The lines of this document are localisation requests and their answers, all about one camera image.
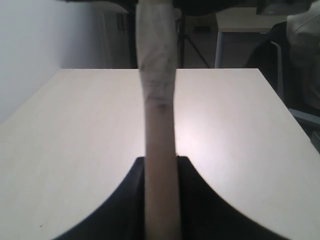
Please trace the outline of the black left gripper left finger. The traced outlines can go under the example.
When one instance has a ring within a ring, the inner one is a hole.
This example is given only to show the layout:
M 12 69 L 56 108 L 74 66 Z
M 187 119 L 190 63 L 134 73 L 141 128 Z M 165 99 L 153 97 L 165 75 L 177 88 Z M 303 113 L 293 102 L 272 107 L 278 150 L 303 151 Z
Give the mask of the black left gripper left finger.
M 144 158 L 138 157 L 119 186 L 93 213 L 57 240 L 143 240 Z

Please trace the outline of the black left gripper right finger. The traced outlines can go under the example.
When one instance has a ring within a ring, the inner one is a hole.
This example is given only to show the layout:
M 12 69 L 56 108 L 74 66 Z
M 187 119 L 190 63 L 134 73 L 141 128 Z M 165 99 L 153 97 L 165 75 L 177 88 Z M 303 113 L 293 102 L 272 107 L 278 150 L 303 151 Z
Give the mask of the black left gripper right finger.
M 282 240 L 222 199 L 186 156 L 177 157 L 182 239 Z

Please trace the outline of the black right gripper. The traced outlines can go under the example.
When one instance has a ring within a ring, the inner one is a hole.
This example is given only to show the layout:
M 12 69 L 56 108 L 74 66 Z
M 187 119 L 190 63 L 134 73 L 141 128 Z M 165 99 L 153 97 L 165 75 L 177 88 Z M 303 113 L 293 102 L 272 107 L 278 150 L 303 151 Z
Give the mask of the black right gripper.
M 188 16 L 203 16 L 239 7 L 245 0 L 174 0 L 173 6 Z M 312 5 L 310 0 L 254 0 L 257 15 L 288 16 L 304 13 Z

